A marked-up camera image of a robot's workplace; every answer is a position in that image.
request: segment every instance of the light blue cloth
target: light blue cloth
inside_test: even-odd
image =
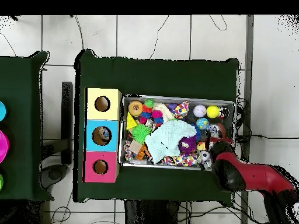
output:
[[[182,120],[171,120],[146,136],[145,143],[152,156],[153,163],[157,164],[164,156],[179,155],[179,141],[183,137],[189,138],[194,135],[196,135],[194,126]]]

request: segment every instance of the white ball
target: white ball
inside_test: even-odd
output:
[[[202,118],[203,116],[205,116],[207,113],[207,109],[205,106],[203,105],[197,105],[194,109],[193,109],[193,114],[195,115],[195,117],[197,118]]]

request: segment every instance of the yellow ball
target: yellow ball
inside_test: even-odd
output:
[[[220,109],[217,106],[209,106],[207,108],[207,116],[209,118],[217,118],[219,115]]]

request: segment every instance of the purple plush toy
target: purple plush toy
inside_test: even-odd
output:
[[[185,155],[189,155],[191,152],[196,150],[196,135],[191,136],[190,138],[183,137],[179,141],[179,150],[184,152]]]

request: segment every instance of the dark green mat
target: dark green mat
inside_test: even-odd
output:
[[[40,68],[47,52],[29,58],[0,57],[0,101],[7,116],[0,130],[10,142],[10,150],[0,164],[4,187],[0,199],[50,200],[39,183],[41,161]]]
[[[75,67],[75,122],[79,121],[74,136],[75,150],[79,150],[74,152],[74,178],[78,176],[78,181],[74,181],[75,200],[222,201],[231,205],[231,193],[220,191],[209,171],[121,167],[116,183],[83,183],[84,88],[115,88],[123,94],[235,102],[237,59],[214,62],[96,58],[93,51],[82,50]]]

